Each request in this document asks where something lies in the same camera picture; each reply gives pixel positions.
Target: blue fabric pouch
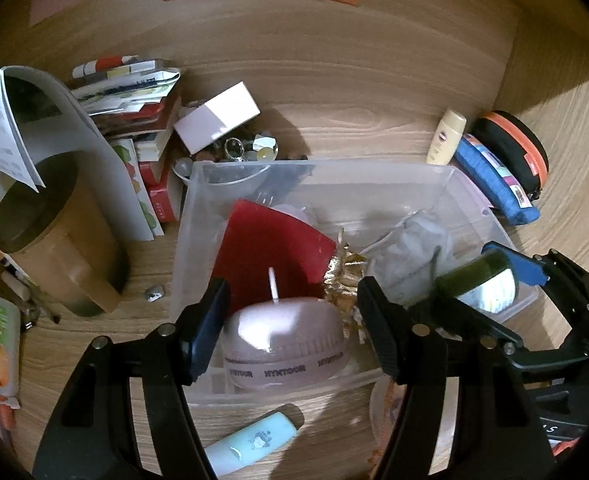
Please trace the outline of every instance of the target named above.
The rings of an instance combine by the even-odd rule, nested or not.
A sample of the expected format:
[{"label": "blue fabric pouch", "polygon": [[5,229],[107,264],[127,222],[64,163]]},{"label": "blue fabric pouch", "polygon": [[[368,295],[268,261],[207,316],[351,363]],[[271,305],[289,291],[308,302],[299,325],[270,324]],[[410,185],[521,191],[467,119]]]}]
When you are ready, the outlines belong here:
[{"label": "blue fabric pouch", "polygon": [[525,225],[539,218],[539,210],[514,175],[474,136],[463,136],[454,158],[510,225]]}]

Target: cream-colored sunscreen bottle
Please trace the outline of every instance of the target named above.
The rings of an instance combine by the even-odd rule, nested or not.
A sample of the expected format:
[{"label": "cream-colored sunscreen bottle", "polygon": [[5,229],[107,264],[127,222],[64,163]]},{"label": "cream-colored sunscreen bottle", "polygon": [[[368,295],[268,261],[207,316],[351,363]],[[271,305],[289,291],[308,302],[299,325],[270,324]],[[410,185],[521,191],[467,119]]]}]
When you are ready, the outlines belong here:
[{"label": "cream-colored sunscreen bottle", "polygon": [[463,135],[465,123],[466,118],[460,113],[450,108],[446,110],[434,133],[426,163],[444,166],[452,160]]}]

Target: plastic storage box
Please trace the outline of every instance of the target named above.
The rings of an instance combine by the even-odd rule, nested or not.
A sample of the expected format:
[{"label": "plastic storage box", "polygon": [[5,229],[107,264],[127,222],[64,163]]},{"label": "plastic storage box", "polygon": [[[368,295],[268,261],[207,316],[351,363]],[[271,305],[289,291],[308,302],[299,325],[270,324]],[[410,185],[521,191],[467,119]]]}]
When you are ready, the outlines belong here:
[{"label": "plastic storage box", "polygon": [[[311,210],[316,227],[336,239],[340,226],[353,250],[372,244],[406,215],[423,209],[437,215],[455,238],[454,256],[461,262],[481,253],[495,240],[514,247],[484,206],[479,191],[452,166],[407,164],[390,160],[315,160],[194,165],[178,234],[172,276],[172,319],[201,299],[210,279],[226,221],[235,200],[264,205],[289,203]],[[504,321],[538,295],[519,284],[513,306],[495,319]],[[349,343],[350,361],[338,375],[288,392],[249,392],[228,379],[217,347],[207,372],[186,387],[192,404],[292,402],[356,388],[382,374],[371,345]]]}]

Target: wooden desk surface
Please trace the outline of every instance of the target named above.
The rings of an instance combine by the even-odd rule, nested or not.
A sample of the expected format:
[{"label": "wooden desk surface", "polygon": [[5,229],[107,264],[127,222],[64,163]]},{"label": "wooden desk surface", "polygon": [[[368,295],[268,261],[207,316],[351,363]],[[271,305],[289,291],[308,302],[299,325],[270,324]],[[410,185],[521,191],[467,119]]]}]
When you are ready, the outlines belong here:
[{"label": "wooden desk surface", "polygon": [[[446,107],[472,117],[497,98],[539,134],[552,168],[542,218],[511,230],[515,243],[528,254],[553,246],[589,270],[589,46],[521,16],[511,0],[363,0],[356,8],[322,0],[85,0],[33,28],[28,1],[0,0],[0,66],[29,64],[66,78],[101,55],[146,52],[189,67],[195,98],[243,78],[282,146],[311,156],[423,160]],[[172,226],[154,242],[130,244],[132,276],[116,312],[86,320],[63,311],[59,326],[44,320],[26,335],[14,435],[26,467],[92,338],[128,340],[166,319],[170,298],[148,304],[142,292],[158,283],[170,290],[176,236]],[[544,301],[510,325],[535,349],[558,345],[567,332]],[[362,475],[373,447],[370,389],[299,403],[305,425],[297,438],[234,478]],[[143,462],[156,470],[140,385],[132,391]],[[207,445],[270,409],[195,408],[193,416]]]}]

